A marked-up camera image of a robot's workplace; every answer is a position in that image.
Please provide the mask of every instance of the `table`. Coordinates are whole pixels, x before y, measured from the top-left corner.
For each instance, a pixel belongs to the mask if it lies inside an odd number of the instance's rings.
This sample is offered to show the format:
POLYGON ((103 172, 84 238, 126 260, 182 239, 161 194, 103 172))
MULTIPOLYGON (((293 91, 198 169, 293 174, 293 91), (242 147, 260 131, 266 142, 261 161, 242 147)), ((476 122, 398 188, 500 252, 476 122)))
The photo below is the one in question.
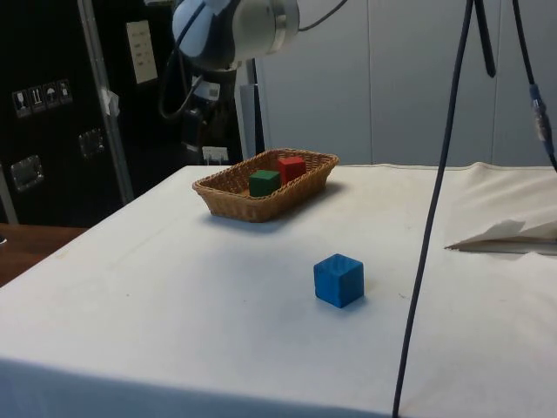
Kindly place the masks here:
MULTIPOLYGON (((0 289, 0 411, 33 417, 386 417, 435 171, 338 167, 251 225, 188 167, 0 289), (366 297, 316 300, 313 264, 362 260, 366 297)), ((401 414, 557 416, 557 260, 443 249, 450 171, 401 414)))
POLYGON ((84 233, 83 228, 0 224, 0 287, 84 233))

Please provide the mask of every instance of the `wooden floor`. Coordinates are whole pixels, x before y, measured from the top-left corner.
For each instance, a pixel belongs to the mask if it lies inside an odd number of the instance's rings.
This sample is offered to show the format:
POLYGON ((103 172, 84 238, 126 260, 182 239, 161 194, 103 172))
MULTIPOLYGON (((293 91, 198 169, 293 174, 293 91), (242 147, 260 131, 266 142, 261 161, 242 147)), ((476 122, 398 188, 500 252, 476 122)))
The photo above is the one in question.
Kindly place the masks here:
POLYGON ((82 228, 0 224, 0 287, 84 233, 82 228))

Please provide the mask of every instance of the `wooden block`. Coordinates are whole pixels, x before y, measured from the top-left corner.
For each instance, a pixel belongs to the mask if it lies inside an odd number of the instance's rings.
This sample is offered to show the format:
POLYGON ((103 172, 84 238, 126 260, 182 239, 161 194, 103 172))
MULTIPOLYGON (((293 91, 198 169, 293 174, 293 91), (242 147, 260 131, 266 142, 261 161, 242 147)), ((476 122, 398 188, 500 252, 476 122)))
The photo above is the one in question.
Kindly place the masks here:
POLYGON ((335 254, 313 267, 315 295, 336 307, 345 307, 364 295, 364 265, 335 254))
POLYGON ((263 198, 281 187, 280 173, 258 170, 250 176, 250 196, 263 198))
POLYGON ((305 174, 305 161, 301 157, 279 158, 278 170, 282 184, 285 185, 305 174))

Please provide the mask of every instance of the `green cube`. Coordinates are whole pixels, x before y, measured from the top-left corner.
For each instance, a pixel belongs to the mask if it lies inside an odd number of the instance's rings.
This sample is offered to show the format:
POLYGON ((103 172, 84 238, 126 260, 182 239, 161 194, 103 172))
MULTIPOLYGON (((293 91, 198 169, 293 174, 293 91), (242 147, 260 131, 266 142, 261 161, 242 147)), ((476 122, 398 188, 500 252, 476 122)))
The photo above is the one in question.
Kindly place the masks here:
POLYGON ((250 176, 250 196, 263 198, 282 186, 279 172, 258 170, 250 176))

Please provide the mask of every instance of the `blue cube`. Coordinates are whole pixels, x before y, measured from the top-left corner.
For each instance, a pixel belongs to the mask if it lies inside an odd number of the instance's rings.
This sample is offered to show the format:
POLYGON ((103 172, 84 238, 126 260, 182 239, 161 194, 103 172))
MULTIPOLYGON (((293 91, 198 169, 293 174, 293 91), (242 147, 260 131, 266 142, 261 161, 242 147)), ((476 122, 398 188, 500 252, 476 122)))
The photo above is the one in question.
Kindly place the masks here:
POLYGON ((315 295, 336 307, 345 307, 364 295, 364 264, 335 254, 313 267, 315 295))

